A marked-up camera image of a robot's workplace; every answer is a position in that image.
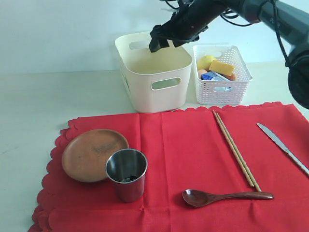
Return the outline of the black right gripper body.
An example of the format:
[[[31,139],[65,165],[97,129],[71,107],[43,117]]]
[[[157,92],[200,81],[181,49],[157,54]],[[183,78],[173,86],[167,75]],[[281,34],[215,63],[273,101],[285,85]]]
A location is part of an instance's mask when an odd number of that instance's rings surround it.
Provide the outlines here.
[[[178,0],[171,19],[162,25],[168,40],[174,35],[200,34],[208,24],[227,9],[221,0]]]

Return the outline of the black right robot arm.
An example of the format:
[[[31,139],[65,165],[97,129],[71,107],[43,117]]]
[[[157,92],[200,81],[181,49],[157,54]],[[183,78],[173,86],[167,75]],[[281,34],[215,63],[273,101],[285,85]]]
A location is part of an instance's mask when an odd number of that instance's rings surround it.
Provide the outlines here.
[[[180,0],[171,19],[151,31],[151,52],[197,41],[208,24],[231,10],[249,24],[263,22],[277,36],[291,45],[290,53],[282,50],[289,69],[288,87],[302,107],[309,107],[309,15],[279,0]]]

